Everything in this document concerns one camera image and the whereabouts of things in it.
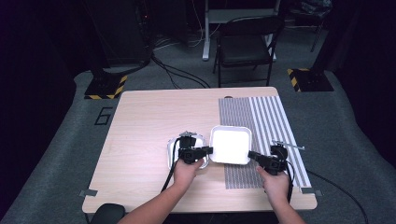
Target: forearm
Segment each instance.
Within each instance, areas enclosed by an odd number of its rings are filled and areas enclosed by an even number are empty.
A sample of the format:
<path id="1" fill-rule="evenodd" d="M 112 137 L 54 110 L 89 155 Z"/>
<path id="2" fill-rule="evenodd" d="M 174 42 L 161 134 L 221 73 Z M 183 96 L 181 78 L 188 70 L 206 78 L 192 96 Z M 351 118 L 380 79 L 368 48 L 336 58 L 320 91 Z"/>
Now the forearm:
<path id="1" fill-rule="evenodd" d="M 186 189 L 181 189 L 173 185 L 164 190 L 161 194 L 157 195 L 155 198 L 130 212 L 119 222 L 119 224 L 161 224 L 186 191 Z"/>
<path id="2" fill-rule="evenodd" d="M 279 224 L 305 224 L 300 215 L 290 206 L 287 201 L 272 203 Z"/>

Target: chair backrest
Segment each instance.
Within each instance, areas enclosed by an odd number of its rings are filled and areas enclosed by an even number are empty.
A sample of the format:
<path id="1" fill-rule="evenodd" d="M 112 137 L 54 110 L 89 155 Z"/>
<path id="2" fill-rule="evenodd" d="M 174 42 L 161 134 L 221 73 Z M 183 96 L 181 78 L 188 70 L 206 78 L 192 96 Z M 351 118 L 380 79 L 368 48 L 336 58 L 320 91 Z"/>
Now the chair backrest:
<path id="1" fill-rule="evenodd" d="M 270 35 L 278 34 L 285 22 L 278 16 L 243 17 L 223 24 L 220 35 Z"/>

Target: gray striped mat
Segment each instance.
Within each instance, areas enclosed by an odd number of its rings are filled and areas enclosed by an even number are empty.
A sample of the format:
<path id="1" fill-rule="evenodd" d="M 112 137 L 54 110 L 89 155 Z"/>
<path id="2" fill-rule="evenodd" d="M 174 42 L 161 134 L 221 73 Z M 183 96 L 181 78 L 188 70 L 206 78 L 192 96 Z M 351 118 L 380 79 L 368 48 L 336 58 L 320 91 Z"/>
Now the gray striped mat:
<path id="1" fill-rule="evenodd" d="M 219 113 L 221 125 L 249 128 L 252 132 L 251 150 L 262 155 L 271 155 L 273 139 L 296 146 L 279 96 L 219 99 Z M 299 149 L 286 149 L 289 152 L 288 161 L 295 170 L 294 186 L 310 187 Z M 247 165 L 225 164 L 226 189 L 261 188 L 262 180 L 255 169 L 257 165 L 254 160 Z"/>

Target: gray carpet floor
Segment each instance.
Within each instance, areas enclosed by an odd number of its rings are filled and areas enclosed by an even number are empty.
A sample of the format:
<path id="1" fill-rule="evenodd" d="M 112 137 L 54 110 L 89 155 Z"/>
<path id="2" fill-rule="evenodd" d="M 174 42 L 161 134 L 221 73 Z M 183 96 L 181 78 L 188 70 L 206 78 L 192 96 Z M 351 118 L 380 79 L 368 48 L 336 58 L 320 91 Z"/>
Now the gray carpet floor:
<path id="1" fill-rule="evenodd" d="M 355 197 L 370 223 L 396 223 L 396 170 L 377 153 L 356 124 L 347 96 L 334 74 L 326 71 L 334 91 L 295 92 L 291 86 L 287 69 L 309 68 L 324 36 L 325 33 L 316 51 L 311 53 L 314 34 L 285 29 L 277 44 L 270 85 L 279 92 L 297 144 L 306 148 L 301 151 L 306 169 L 324 176 Z M 155 49 L 154 54 L 163 63 L 217 87 L 217 76 L 212 74 L 215 41 L 212 41 L 208 62 L 202 61 L 203 44 L 196 47 L 179 43 L 166 45 Z M 110 71 L 127 68 L 116 67 Z M 260 72 L 266 72 L 266 67 L 259 67 L 255 73 Z M 84 91 L 91 80 L 89 72 L 75 78 L 78 88 L 73 105 L 1 224 L 86 223 L 81 210 L 84 199 L 78 194 L 89 186 L 109 129 L 109 124 L 94 123 L 103 107 L 112 107 L 106 113 L 114 115 L 119 101 L 84 100 Z M 173 80 L 183 89 L 202 88 L 186 78 L 173 76 Z M 224 87 L 262 85 L 263 82 L 255 82 Z M 173 88 L 169 76 L 154 62 L 128 75 L 124 86 L 125 91 Z M 362 211 L 343 191 L 314 175 L 309 178 L 323 196 L 317 197 L 316 209 L 300 212 L 307 223 L 364 223 Z"/>

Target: person's left hand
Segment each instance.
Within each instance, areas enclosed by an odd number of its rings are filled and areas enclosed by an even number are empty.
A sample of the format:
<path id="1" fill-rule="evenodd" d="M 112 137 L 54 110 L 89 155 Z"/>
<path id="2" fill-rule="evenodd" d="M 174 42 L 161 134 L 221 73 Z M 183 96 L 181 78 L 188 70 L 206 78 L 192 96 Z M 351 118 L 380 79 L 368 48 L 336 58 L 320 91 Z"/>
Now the person's left hand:
<path id="1" fill-rule="evenodd" d="M 204 159 L 200 159 L 193 164 L 187 164 L 183 160 L 178 160 L 174 173 L 174 185 L 183 190 L 187 190 L 196 177 L 196 171 L 204 163 Z"/>

